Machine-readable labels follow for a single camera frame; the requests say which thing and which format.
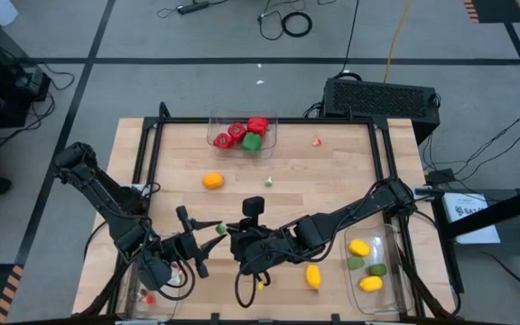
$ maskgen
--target wooden tabletop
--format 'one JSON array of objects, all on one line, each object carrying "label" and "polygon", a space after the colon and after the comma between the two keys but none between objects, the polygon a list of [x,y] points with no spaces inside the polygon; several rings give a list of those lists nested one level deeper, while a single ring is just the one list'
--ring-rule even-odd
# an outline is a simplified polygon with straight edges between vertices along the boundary
[{"label": "wooden tabletop", "polygon": [[[119,122],[107,173],[121,184],[132,180],[142,122],[142,119],[131,118]],[[390,120],[389,128],[399,177],[411,187],[424,184],[410,120]],[[243,217],[242,200],[255,195],[265,198],[261,222],[278,228],[306,214],[329,212],[357,200],[376,180],[365,125],[280,124],[274,154],[264,160],[219,158],[205,141],[206,133],[205,124],[166,124],[163,128],[155,176],[162,190],[153,195],[150,208],[157,233],[181,230],[175,213],[180,205],[185,205],[190,217],[199,221],[238,221]],[[384,160],[382,135],[377,134]],[[322,140],[321,146],[311,145],[314,136]],[[144,177],[148,161],[146,157]],[[383,166],[387,175],[385,160]],[[208,172],[221,172],[224,187],[204,189],[201,178]],[[272,187],[264,186],[268,176],[274,180]],[[428,203],[418,206],[432,216]],[[96,225],[101,221],[97,215]],[[377,214],[356,227],[371,228],[382,222],[382,216]],[[437,231],[416,217],[411,217],[409,230],[418,274],[443,307],[452,311],[454,303]],[[216,235],[210,228],[197,232],[196,238],[201,244]],[[206,263],[209,278],[197,279],[194,292],[181,302],[175,319],[209,319],[212,312],[219,312],[220,318],[225,320],[329,320],[331,313],[339,313],[343,320],[396,318],[367,315],[350,304],[341,240],[335,242],[329,257],[319,263],[322,285],[318,291],[310,289],[305,282],[306,264],[283,264],[270,269],[272,285],[256,295],[252,307],[243,309],[234,296],[238,264],[229,252],[229,244],[226,238],[212,251]],[[74,312],[85,309],[101,291],[113,272],[115,261],[116,249],[103,230],[89,246]],[[244,301],[249,297],[251,285],[249,277],[241,279]]]}]

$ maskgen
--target small green object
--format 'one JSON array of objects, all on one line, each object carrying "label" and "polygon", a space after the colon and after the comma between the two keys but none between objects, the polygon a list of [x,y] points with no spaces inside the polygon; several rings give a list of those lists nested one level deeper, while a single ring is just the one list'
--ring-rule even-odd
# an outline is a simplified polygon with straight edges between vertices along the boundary
[{"label": "small green object", "polygon": [[242,149],[256,151],[262,147],[262,136],[252,132],[248,132],[242,140]]},{"label": "small green object", "polygon": [[224,233],[226,232],[226,225],[224,225],[223,223],[218,224],[216,226],[216,232],[218,233],[218,235],[224,235]]},{"label": "small green object", "polygon": [[383,276],[386,274],[386,266],[384,264],[371,265],[368,267],[368,274]]},{"label": "small green object", "polygon": [[351,256],[347,259],[348,269],[357,270],[365,265],[365,261],[358,256]]}]

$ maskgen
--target gray carpet floor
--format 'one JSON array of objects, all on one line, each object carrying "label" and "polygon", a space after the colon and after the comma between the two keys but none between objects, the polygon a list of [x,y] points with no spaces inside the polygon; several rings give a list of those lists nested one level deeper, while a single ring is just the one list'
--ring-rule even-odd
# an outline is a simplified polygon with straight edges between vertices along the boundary
[{"label": "gray carpet floor", "polygon": [[[269,42],[261,38],[256,21],[265,1],[231,0],[195,14],[156,16],[164,7],[187,2],[14,0],[20,16],[5,31],[30,56],[56,58],[51,67],[75,74],[76,81],[66,90],[52,92],[56,111],[40,129],[17,136],[0,152],[0,174],[14,182],[11,191],[0,196],[0,263],[15,261],[66,119],[73,121],[67,144],[92,144],[100,165],[106,167],[118,119],[153,116],[162,100],[173,116],[207,116],[218,107],[270,107],[280,116],[300,116],[320,99],[326,78],[339,71],[339,64],[270,64],[262,58],[343,58],[356,4],[342,0],[319,6],[315,0],[306,0],[305,12],[314,22],[312,32],[300,39],[285,35]],[[386,58],[404,4],[402,0],[361,0],[350,57]],[[107,26],[98,39],[106,8],[112,10],[105,15]],[[292,11],[289,5],[278,8],[283,14]],[[265,33],[278,33],[276,23],[266,20]],[[520,39],[520,23],[514,26]],[[301,29],[302,22],[291,21],[291,28]],[[123,60],[243,57],[258,58],[258,62],[141,64]],[[517,60],[519,54],[503,24],[471,23],[461,0],[413,0],[394,57]],[[94,58],[122,60],[92,64]],[[382,81],[385,66],[363,60],[347,69],[364,80]],[[82,72],[85,78],[80,80]],[[51,76],[59,85],[67,82],[62,76]],[[435,87],[441,94],[441,125],[433,134],[434,161],[467,159],[520,116],[520,65],[397,62],[390,76],[390,82]],[[36,108],[44,110],[48,104]],[[1,130],[0,135],[8,132]],[[475,165],[507,148],[519,135],[520,124]],[[520,188],[520,142],[483,165],[466,183],[471,188]],[[51,186],[8,321],[70,315],[94,214],[76,191],[59,183]],[[483,255],[459,252],[458,256],[466,289],[460,315],[520,324],[520,285]],[[520,274],[520,257],[503,261]]]}]

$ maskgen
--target yellow pepper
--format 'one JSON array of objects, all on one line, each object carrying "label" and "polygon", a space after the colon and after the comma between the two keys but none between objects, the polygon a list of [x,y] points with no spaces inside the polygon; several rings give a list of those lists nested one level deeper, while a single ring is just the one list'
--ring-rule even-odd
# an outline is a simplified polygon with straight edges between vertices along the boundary
[{"label": "yellow pepper", "polygon": [[350,241],[350,245],[348,245],[348,250],[350,250],[350,253],[361,257],[370,254],[370,246],[362,240],[358,239],[353,239]]},{"label": "yellow pepper", "polygon": [[382,289],[383,280],[380,278],[380,276],[371,275],[360,280],[358,285],[360,285],[360,289],[363,291],[373,292]]},{"label": "yellow pepper", "polygon": [[202,184],[206,186],[206,188],[214,190],[224,185],[224,177],[222,177],[222,174],[219,172],[211,172],[204,176]]},{"label": "yellow pepper", "polygon": [[320,269],[317,265],[308,265],[306,268],[306,282],[313,289],[320,287]]}]

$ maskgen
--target red bell pepper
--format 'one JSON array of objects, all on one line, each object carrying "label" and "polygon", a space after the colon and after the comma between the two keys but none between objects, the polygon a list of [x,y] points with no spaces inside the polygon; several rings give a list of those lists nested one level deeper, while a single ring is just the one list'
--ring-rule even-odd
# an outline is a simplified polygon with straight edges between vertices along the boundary
[{"label": "red bell pepper", "polygon": [[241,123],[234,123],[227,129],[227,133],[234,138],[234,141],[240,143],[246,136],[246,128]]},{"label": "red bell pepper", "polygon": [[214,140],[214,145],[218,148],[229,149],[234,145],[234,138],[225,133],[218,134]]},{"label": "red bell pepper", "polygon": [[264,136],[268,129],[268,120],[263,117],[250,117],[248,119],[248,132]]}]

